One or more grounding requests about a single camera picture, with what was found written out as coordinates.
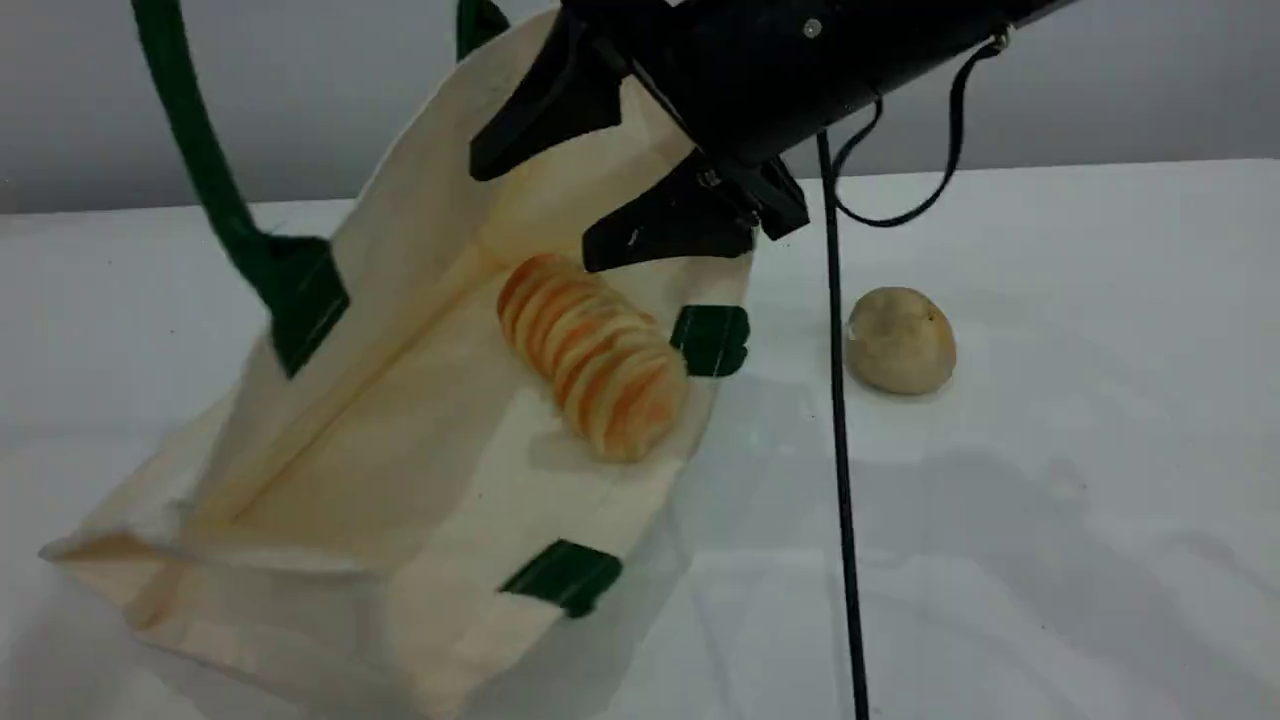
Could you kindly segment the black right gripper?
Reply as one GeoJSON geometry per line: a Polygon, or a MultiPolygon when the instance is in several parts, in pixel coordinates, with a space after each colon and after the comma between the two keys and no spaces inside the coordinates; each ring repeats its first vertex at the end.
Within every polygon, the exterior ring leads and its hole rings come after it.
{"type": "Polygon", "coordinates": [[[470,174],[493,181],[620,126],[630,70],[703,155],[590,225],[585,269],[741,258],[755,249],[755,217],[773,240],[809,222],[780,158],[870,99],[867,65],[900,12],[897,1],[567,1],[471,140],[470,174]]]}

